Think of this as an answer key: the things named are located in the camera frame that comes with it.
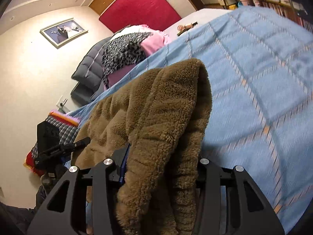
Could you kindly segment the brown fleece pants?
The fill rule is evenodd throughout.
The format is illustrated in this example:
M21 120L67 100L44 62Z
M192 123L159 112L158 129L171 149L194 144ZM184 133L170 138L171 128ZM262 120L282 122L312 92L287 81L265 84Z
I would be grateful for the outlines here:
M151 69L99 101L72 157L81 169L130 144L125 184L113 206L124 234L191 234L198 155L212 110L205 65L192 58Z

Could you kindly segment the plaid pillow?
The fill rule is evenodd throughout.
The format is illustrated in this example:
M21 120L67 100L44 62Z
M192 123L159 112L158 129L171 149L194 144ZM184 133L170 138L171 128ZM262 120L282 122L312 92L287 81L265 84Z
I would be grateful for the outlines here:
M47 118L37 125L37 142L31 150L34 160L40 150L58 144L73 143L78 131L80 120L56 110L51 111Z

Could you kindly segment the grey upholstered headboard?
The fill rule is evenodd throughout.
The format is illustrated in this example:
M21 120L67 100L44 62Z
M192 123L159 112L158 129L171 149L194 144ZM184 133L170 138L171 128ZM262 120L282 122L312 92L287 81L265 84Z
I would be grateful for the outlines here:
M91 103L104 92L102 55L110 39L107 37L92 46L71 76L77 81L71 98L79 105Z

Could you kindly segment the framed wedding photo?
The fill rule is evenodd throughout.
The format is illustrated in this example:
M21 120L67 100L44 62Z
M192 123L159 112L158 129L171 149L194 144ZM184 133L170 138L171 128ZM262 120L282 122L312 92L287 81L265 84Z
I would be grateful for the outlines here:
M57 49L86 33L88 30L80 26L74 18L60 21L40 30L40 34Z

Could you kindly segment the leopard print blanket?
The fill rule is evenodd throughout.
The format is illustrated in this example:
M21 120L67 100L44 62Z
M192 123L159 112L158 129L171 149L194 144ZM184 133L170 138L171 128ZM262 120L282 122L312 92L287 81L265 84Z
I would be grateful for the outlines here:
M146 59L141 43L151 34L150 32L129 33L107 43L102 53L102 78L105 87L109 86L110 74Z

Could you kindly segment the blue patterned bed cover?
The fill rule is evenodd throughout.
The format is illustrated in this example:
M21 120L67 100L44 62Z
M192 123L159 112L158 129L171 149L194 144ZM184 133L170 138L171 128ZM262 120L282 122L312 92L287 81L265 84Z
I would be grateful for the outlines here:
M242 165L290 232L312 200L312 34L273 10L244 6L182 34L100 95L188 58L209 74L207 158Z

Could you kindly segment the pink quilt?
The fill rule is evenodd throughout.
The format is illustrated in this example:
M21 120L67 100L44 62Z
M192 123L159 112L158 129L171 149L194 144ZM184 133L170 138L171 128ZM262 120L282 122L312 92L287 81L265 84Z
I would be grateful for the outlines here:
M108 89L140 62L171 42L168 34L148 25L133 25L116 33L102 53L103 83Z

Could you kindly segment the red mattress against wardrobe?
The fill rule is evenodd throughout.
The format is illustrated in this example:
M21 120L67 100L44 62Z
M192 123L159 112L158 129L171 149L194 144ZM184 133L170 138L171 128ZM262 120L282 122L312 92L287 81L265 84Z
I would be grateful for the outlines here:
M141 24L163 31L179 20L181 16L166 0L115 0L99 18L112 32Z

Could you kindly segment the hair dryer on bed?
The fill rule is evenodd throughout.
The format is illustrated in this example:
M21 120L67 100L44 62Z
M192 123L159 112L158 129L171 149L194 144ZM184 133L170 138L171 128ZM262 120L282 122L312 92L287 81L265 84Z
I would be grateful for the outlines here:
M191 24L187 24L187 25L178 25L177 30L177 36L181 36L183 33L189 31L190 29L194 28L196 25L198 25L197 22L191 23Z

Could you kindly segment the white bed sheet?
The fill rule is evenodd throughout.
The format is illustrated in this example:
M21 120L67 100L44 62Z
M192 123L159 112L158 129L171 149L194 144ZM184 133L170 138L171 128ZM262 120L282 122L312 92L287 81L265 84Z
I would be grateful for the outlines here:
M182 18L178 22L174 23L167 29L165 29L163 32L165 32L171 40L175 40L178 38L177 33L179 32L177 27L179 25L189 25L192 23L197 22L196 27L200 27L224 14L227 14L231 12L231 10L225 10L225 9L201 9L199 11L193 12L189 14L188 16Z

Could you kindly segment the pink trash bin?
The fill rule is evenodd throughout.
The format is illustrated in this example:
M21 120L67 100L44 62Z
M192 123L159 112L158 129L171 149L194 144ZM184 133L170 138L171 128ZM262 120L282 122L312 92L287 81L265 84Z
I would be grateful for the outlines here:
M248 5L249 5L249 1L248 0L239 0L239 2L238 2L238 7L248 6Z

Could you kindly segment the wooden bookshelf with books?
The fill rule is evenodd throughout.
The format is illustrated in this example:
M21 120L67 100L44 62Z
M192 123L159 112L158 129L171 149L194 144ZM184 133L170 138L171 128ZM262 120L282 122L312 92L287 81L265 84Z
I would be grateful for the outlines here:
M253 0L255 6L274 10L309 32L312 32L312 12L305 0Z

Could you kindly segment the wall power socket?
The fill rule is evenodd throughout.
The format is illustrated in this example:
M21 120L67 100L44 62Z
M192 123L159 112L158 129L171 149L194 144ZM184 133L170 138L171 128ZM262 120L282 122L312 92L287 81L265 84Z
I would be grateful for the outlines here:
M61 96L58 100L58 102L56 103L56 106L59 108L59 109L63 109L65 107L67 103L67 98Z

